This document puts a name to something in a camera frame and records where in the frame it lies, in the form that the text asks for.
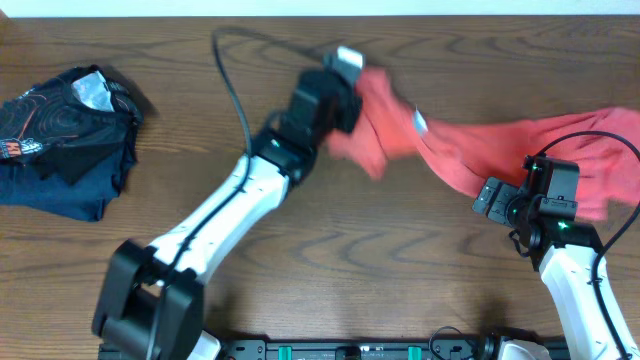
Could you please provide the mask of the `red t-shirt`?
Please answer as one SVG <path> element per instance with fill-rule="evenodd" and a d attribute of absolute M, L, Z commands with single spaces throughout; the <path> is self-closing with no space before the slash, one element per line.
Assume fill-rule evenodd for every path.
<path fill-rule="evenodd" d="M 639 201 L 639 162 L 625 145 L 639 143 L 639 113 L 622 107 L 538 120 L 455 125 L 423 115 L 400 100 L 381 68 L 365 70 L 356 85 L 363 100 L 354 130 L 326 139 L 336 158 L 350 159 L 373 179 L 389 161 L 420 155 L 447 185 L 477 196 L 489 177 L 521 183 L 522 165 L 540 150 L 580 168 L 578 216 L 604 220 L 611 200 Z"/>

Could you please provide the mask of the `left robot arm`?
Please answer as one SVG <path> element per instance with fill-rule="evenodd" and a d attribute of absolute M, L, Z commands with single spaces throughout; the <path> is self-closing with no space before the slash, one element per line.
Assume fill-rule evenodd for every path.
<path fill-rule="evenodd" d="M 224 258 L 312 171 L 334 130 L 349 133 L 362 100 L 358 70 L 306 70 L 289 107 L 274 112 L 223 184 L 189 217 L 110 259 L 91 330 L 118 359 L 215 359 L 221 342 L 204 328 L 204 289 Z"/>

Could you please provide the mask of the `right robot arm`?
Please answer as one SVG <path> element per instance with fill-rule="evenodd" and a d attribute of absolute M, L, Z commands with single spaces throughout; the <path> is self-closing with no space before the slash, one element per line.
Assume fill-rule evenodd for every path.
<path fill-rule="evenodd" d="M 578 222 L 579 166 L 528 156 L 519 186 L 490 177 L 472 209 L 510 229 L 518 254 L 549 290 L 572 359 L 637 359 L 613 294 L 597 230 Z"/>

